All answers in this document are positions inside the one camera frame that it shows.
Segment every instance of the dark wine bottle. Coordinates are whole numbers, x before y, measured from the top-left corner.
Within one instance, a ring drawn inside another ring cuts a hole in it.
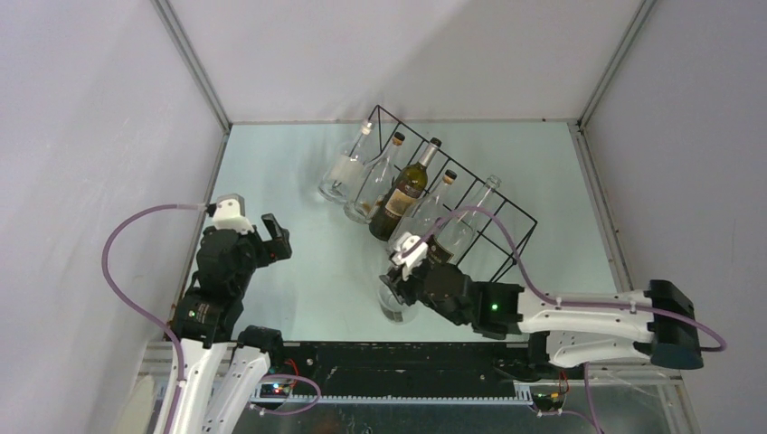
[[[406,166],[397,176],[392,189],[383,197],[381,207],[375,212],[368,226],[375,238],[388,241],[408,207],[421,197],[429,183],[426,167],[429,166],[441,145],[442,142],[438,138],[433,138],[421,154],[421,158],[416,163]]]

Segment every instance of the bottle neck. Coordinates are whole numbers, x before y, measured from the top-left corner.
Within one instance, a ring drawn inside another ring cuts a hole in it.
[[[429,145],[425,151],[423,151],[423,154],[421,154],[421,158],[418,159],[418,164],[422,165],[424,167],[429,166],[429,163],[431,163],[432,158],[434,158],[435,155],[437,155],[437,149],[435,145]]]
[[[381,153],[381,157],[379,158],[379,161],[384,159],[388,159],[388,160],[393,159],[397,155],[397,153],[400,152],[401,147],[402,145],[395,145],[394,143],[390,143],[389,146],[383,149],[384,151]]]
[[[362,146],[365,143],[365,140],[370,136],[370,128],[363,127],[359,133],[357,133],[357,137],[355,137],[355,140],[352,144],[352,150],[350,151],[350,155],[356,151],[356,149],[360,146]]]

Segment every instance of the purple tube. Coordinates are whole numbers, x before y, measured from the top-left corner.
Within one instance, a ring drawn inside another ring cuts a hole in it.
[[[139,314],[141,314],[144,318],[148,319],[152,323],[154,323],[156,326],[163,329],[163,332],[170,338],[171,342],[173,343],[173,347],[175,348],[175,354],[176,359],[178,360],[178,370],[176,371],[176,381],[177,382],[183,382],[186,380],[185,377],[185,366],[184,366],[184,351],[181,349],[181,341],[178,340],[178,337],[173,333],[173,330],[170,329],[167,324],[161,320],[160,318],[152,315],[149,313],[146,309],[143,307],[137,305],[133,302],[128,296],[125,295],[124,292],[118,287],[118,284],[115,283],[115,280],[112,278],[111,274],[109,274],[109,250],[112,248],[112,243],[115,242],[115,239],[118,237],[119,233],[122,232],[128,225],[132,222],[135,222],[136,220],[140,219],[141,217],[144,217],[147,214],[150,214],[152,212],[157,211],[163,211],[163,210],[188,210],[188,211],[202,211],[204,210],[205,205],[185,205],[185,204],[167,204],[167,205],[158,205],[153,206],[151,208],[147,208],[142,212],[137,212],[130,217],[128,217],[124,222],[122,222],[117,228],[115,228],[114,231],[109,235],[109,238],[107,238],[107,242],[104,244],[104,250],[101,252],[101,272],[104,274],[104,279],[107,280],[107,283],[109,284],[109,287],[112,288],[112,291],[115,293],[116,296],[120,300],[122,300],[123,303],[128,305],[131,309],[135,310]],[[168,416],[166,420],[166,426],[163,432],[165,434],[168,434],[170,432],[171,427],[173,426],[173,417],[175,416],[175,409],[178,407],[178,400],[181,396],[181,387],[179,385],[176,385],[175,387],[175,393],[173,395],[173,400],[171,401],[170,408],[168,409]]]

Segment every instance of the bottle base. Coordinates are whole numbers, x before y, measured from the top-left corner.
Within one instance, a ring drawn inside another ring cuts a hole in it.
[[[406,324],[415,318],[416,306],[401,305],[387,287],[378,288],[378,306],[383,316],[395,324]]]
[[[346,202],[346,198],[339,191],[334,190],[332,187],[329,190],[326,190],[320,185],[317,187],[317,192],[320,196],[324,197],[329,202],[339,205],[343,205]]]

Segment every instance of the empty glass bottle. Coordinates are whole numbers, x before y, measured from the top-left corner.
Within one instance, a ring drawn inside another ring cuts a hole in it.
[[[447,215],[448,210],[444,203],[448,195],[448,189],[456,180],[457,175],[452,170],[445,171],[442,181],[429,194],[416,201],[397,225],[392,238],[389,239],[389,251],[394,251],[394,244],[406,232],[422,237],[429,228],[439,219]]]
[[[352,184],[357,176],[363,171],[364,164],[372,156],[372,151],[368,149],[366,143],[373,123],[367,120],[363,122],[354,140],[345,142],[338,150],[336,161],[333,163],[322,181],[319,182],[317,189],[319,193],[330,202],[343,204],[351,193]]]
[[[353,193],[344,205],[346,217],[353,222],[367,224],[373,214],[381,206],[384,196],[391,190],[397,169],[394,167],[394,157],[402,147],[405,139],[403,133],[394,133],[392,141],[374,160],[365,165],[362,173],[357,176]]]
[[[481,207],[487,204],[493,191],[497,190],[500,185],[501,180],[497,176],[491,175],[485,185],[461,206]],[[485,218],[487,217],[481,212],[466,211],[450,219],[439,233],[432,235],[429,239],[429,250],[426,253],[426,258],[434,265],[457,262],[474,240],[477,234],[478,221]]]

